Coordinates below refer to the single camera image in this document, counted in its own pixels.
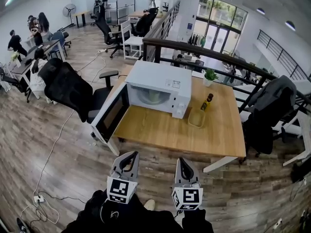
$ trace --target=gray jacket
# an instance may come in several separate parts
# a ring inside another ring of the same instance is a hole
[[[261,111],[269,104],[280,98],[285,88],[290,88],[293,91],[291,95],[291,105],[294,106],[297,89],[295,84],[284,75],[280,78],[270,81],[263,89],[258,91],[248,102],[248,106],[253,106],[251,111],[254,109]]]

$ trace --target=small green plant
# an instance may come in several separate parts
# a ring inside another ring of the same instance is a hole
[[[19,57],[19,52],[14,52],[11,56],[11,61],[15,61]]]
[[[218,76],[213,69],[206,69],[204,77],[211,81],[218,79]]]

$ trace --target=white plant pot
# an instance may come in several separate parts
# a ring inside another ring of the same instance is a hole
[[[18,59],[15,60],[15,63],[16,63],[16,65],[17,65],[17,67],[20,67],[20,66],[21,66],[21,64],[20,64],[20,62],[19,62]]]
[[[205,77],[203,78],[203,85],[209,87],[213,83],[213,80],[208,80]]]

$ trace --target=potted plant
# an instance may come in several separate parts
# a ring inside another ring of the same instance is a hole
[[[218,76],[213,69],[208,68],[205,70],[203,84],[206,87],[209,87],[213,83],[213,80],[217,80],[217,79],[218,79]]]
[[[20,53],[16,51],[11,56],[11,61],[15,61],[17,67],[20,67],[20,62],[18,60],[19,55],[20,55]]]

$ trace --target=gray desk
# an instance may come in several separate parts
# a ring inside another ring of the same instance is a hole
[[[42,48],[44,50],[44,53],[49,53],[56,45],[58,46],[60,55],[62,57],[62,60],[65,61],[65,57],[63,54],[63,50],[62,47],[60,46],[59,40],[53,40],[53,41],[47,41],[47,42],[43,42],[42,43]],[[34,59],[35,56],[35,50],[33,50],[32,52],[30,52],[26,58],[24,58],[21,61],[21,66],[20,67],[14,67],[13,70],[11,71],[11,73],[13,73],[14,75],[19,76],[19,79],[24,78],[24,80],[26,81],[27,85],[30,85],[30,81],[29,78],[27,77],[27,72],[30,70],[30,66],[31,66],[31,62],[30,64],[26,65],[25,62],[29,59]]]

